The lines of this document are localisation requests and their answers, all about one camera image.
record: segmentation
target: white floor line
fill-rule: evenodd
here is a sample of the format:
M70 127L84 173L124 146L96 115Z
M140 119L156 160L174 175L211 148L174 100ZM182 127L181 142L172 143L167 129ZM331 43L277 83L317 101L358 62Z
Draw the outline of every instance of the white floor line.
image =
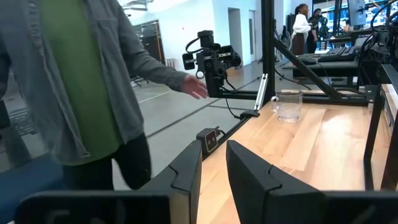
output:
M142 103L142 102L145 102L145 101L151 100L151 99L153 99L153 98L157 98L158 96L162 96L162 95L164 95L164 94L167 94L167 93L170 93L170 91L167 91L167 92L165 92L165 93L162 93L162 94L159 94L159 95L153 96L153 97L151 97L151 98L148 98L148 99L146 99L146 100L142 100L142 101L140 101L140 102L138 102L138 103Z
M141 92L135 92L135 93L138 93L138 94L148 94L148 95L159 95L159 94L162 94L162 93L141 93Z

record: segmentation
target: hand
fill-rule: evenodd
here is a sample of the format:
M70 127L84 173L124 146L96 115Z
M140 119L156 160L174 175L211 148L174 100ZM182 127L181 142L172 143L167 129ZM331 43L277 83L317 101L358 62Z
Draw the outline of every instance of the hand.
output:
M207 98L206 85L193 75L187 75L182 83L182 92L193 96L196 99Z

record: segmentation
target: white shirt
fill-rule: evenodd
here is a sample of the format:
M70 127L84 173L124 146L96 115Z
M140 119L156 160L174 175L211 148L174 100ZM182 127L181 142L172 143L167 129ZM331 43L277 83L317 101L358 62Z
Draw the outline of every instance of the white shirt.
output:
M310 24L307 22L307 18L303 14L297 14L296 20L293 25L292 39L296 34L304 34L304 43L307 41L308 32L311 30Z

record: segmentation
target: black pants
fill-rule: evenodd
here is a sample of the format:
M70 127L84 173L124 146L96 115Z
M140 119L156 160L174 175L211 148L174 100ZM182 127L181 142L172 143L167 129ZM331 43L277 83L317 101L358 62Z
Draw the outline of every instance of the black pants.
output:
M292 39L292 53L294 55L304 54L304 35L296 34Z
M307 38L307 52L309 54L314 54L316 50L317 50L317 43L314 42L314 37L310 32Z
M151 163L149 147L145 134L122 145L114 154L81 166L64 166L63 178L70 190L113 190L112 161L119 164L121 173L128 186L134 190L141 188L150 181ZM107 224L114 223L116 205L104 203L90 208L88 213L96 216Z

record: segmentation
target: green shirt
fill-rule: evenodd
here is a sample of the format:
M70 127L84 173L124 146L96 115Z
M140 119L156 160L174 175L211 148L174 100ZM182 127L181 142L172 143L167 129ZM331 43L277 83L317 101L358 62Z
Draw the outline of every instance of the green shirt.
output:
M99 45L90 31L83 1L40 0L40 16L81 140L91 154L83 164L109 156L123 141L104 82Z

